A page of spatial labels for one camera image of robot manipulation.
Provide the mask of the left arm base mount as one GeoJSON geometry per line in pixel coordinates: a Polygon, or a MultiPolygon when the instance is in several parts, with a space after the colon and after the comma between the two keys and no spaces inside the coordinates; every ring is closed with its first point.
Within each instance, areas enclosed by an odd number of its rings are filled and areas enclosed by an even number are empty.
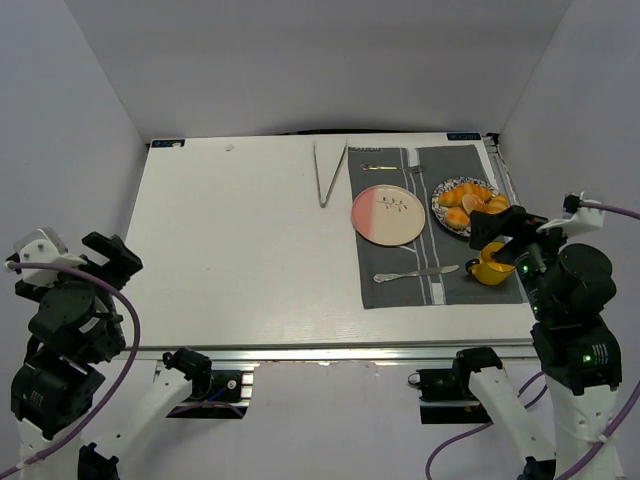
{"type": "Polygon", "coordinates": [[[251,398],[253,373],[213,369],[191,387],[190,396],[167,415],[171,419],[241,419],[251,398]]]}

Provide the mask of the round sesame bun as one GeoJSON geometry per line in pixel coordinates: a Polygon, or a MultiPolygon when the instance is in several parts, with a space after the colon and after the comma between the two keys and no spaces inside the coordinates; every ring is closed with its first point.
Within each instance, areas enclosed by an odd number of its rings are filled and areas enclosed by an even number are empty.
{"type": "Polygon", "coordinates": [[[472,212],[486,212],[486,203],[477,194],[465,194],[460,202],[461,208],[470,215],[472,212]]]}

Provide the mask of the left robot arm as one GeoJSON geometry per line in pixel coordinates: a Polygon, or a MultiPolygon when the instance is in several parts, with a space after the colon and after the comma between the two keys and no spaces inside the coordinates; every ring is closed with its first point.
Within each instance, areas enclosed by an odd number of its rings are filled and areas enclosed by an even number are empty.
{"type": "Polygon", "coordinates": [[[20,277],[16,295],[37,303],[38,310],[11,384],[21,459],[3,478],[121,479],[128,455],[160,420],[211,387],[207,356],[187,347],[166,352],[158,380],[123,423],[91,442],[82,439],[136,357],[140,319],[121,291],[143,268],[117,235],[91,232],[82,243],[105,263],[70,253],[50,228],[17,242],[6,260],[20,277]]]}

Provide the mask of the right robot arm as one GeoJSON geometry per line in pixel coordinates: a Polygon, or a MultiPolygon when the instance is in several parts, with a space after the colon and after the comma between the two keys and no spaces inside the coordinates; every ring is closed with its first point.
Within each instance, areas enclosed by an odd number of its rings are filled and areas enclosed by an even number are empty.
{"type": "Polygon", "coordinates": [[[549,441],[508,383],[490,347],[459,351],[449,369],[418,371],[426,406],[458,407],[471,400],[477,421],[487,420],[510,440],[523,462],[522,479],[613,479],[612,434],[622,381],[621,351],[601,312],[615,296],[611,261],[568,238],[597,230],[606,206],[570,197],[561,219],[548,220],[511,206],[498,214],[471,213],[469,244],[480,250],[495,238],[507,243],[493,260],[512,266],[524,288],[534,324],[533,347],[554,408],[549,441]]]}

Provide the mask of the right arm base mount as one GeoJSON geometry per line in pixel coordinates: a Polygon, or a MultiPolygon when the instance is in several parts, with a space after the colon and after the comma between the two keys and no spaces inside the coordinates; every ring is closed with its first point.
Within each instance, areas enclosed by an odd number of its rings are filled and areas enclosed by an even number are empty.
{"type": "Polygon", "coordinates": [[[407,383],[419,393],[423,425],[471,425],[490,421],[479,400],[457,384],[450,369],[417,370],[408,376],[407,383]]]}

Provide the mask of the metal tongs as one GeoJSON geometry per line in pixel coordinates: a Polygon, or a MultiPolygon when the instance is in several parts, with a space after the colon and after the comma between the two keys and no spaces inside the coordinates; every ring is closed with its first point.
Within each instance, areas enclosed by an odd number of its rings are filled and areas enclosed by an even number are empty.
{"type": "Polygon", "coordinates": [[[318,206],[325,209],[332,199],[338,178],[347,158],[348,143],[329,140],[312,142],[312,165],[318,206]]]}

